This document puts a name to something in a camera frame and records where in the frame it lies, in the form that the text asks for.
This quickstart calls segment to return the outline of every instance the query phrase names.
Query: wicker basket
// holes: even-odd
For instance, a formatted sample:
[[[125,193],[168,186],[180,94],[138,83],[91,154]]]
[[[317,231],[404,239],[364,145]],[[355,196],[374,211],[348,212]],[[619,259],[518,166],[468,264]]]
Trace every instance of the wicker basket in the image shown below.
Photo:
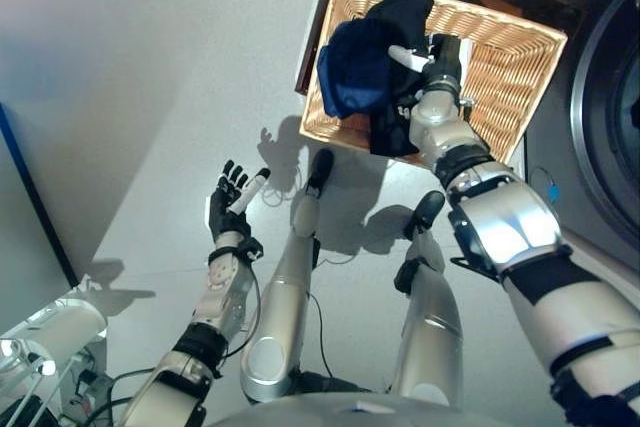
[[[381,0],[330,0],[318,50],[345,20],[364,17]],[[471,125],[489,144],[492,155],[507,162],[524,134],[567,40],[564,33],[473,4],[434,0],[425,32],[471,39],[473,53],[464,97],[476,101]],[[300,133],[369,151],[369,118],[344,120],[324,113],[316,69],[313,69]],[[419,163],[417,156],[405,158]]]

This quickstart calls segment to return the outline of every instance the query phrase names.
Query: blue fabric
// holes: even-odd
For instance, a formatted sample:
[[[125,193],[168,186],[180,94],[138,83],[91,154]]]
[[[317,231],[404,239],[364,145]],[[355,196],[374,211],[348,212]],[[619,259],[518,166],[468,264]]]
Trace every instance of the blue fabric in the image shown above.
[[[380,19],[343,22],[318,54],[318,80],[324,110],[344,119],[372,113],[391,102],[391,58],[387,49],[402,35]]]

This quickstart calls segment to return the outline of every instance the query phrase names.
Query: white floor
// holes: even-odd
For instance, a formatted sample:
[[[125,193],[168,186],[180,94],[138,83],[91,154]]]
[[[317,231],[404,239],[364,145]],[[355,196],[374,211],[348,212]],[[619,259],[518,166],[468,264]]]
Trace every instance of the white floor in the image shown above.
[[[187,325],[212,248],[204,199],[227,158],[273,170],[248,212],[265,247],[255,265],[261,285],[273,271],[318,148],[297,134],[303,98],[293,92],[314,6],[0,0],[0,20],[20,47],[7,70],[20,82],[2,86],[3,100],[74,265],[102,289],[110,374],[153,365]],[[408,245],[397,240],[403,215],[438,187],[417,167],[336,154],[318,231],[326,262],[313,291],[334,373],[382,390],[407,306],[392,285]],[[444,213],[434,231],[445,256],[458,255]],[[447,277],[465,330],[466,409],[517,425],[563,425],[502,289],[454,266]],[[322,371],[313,309],[302,362]],[[209,420],[247,406],[237,367],[228,362],[213,386]],[[115,396],[134,387],[123,383]]]

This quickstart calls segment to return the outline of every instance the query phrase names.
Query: silver robot leg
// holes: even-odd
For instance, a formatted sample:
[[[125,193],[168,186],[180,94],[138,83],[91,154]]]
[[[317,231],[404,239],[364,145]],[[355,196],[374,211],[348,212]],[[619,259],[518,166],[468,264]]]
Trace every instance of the silver robot leg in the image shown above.
[[[410,303],[390,393],[460,407],[462,328],[455,298],[442,275],[442,252],[428,230],[443,202],[442,194],[430,192],[416,209],[418,213],[426,205],[431,212],[413,221],[413,242],[396,277],[396,288],[408,295]]]
[[[331,152],[320,151],[278,267],[264,290],[260,324],[243,351],[240,385],[254,401],[269,402],[289,394],[299,372],[319,197],[332,165]]]

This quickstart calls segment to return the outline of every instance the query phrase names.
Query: dark garment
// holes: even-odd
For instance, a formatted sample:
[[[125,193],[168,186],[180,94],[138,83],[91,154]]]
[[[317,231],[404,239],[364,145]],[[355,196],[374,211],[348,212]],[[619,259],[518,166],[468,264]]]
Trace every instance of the dark garment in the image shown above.
[[[371,8],[366,18],[395,25],[405,42],[397,45],[427,54],[424,24],[433,0],[383,0]],[[391,101],[383,109],[371,112],[369,150],[372,154],[401,157],[418,149],[409,142],[409,119],[406,109],[416,103],[414,94],[422,87],[421,74],[392,61],[390,71]]]
[[[376,19],[343,22],[318,54],[325,113],[344,119],[370,114],[392,102],[389,45],[402,42],[396,26]]]
[[[417,152],[409,142],[406,108],[416,101],[421,75],[392,60],[390,45],[426,55],[424,24],[433,0],[383,0],[364,19],[338,26],[318,54],[325,113],[371,118],[370,151],[391,157]]]

